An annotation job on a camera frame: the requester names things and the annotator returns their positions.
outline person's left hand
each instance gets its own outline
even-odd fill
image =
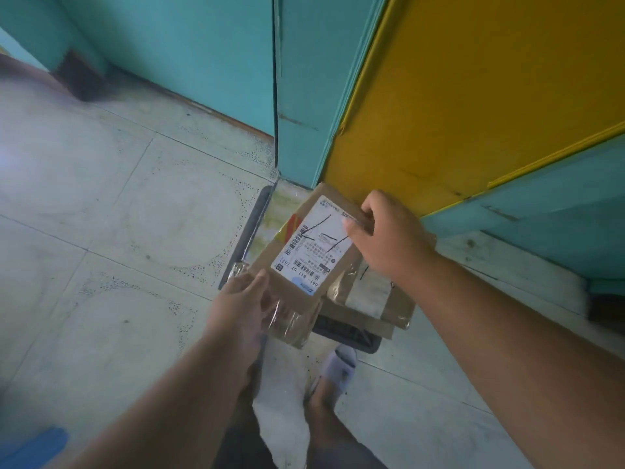
[[[236,346],[246,366],[254,362],[261,348],[263,314],[275,305],[268,291],[269,282],[267,270],[261,270],[256,277],[251,273],[232,277],[209,311],[206,333]]]

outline yellow panel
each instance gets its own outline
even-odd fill
[[[383,188],[434,212],[625,131],[625,0],[391,0],[384,16],[324,176],[356,201]]]

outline gray shorts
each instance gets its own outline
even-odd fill
[[[213,469],[277,469],[271,452],[261,435],[230,428],[217,453]],[[341,443],[317,451],[308,461],[308,469],[386,469],[361,443]]]

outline blue logo on label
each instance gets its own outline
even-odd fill
[[[294,276],[293,278],[291,278],[291,281],[297,287],[301,288],[301,290],[304,291],[306,294],[310,294],[311,296],[314,295],[314,289],[304,283],[299,276]]]

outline white slipper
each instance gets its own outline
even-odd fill
[[[349,382],[354,378],[355,366],[358,362],[355,350],[341,344],[323,363],[319,376],[313,381],[304,401],[308,401],[317,389],[321,377],[327,378],[338,388],[339,394],[345,393]]]

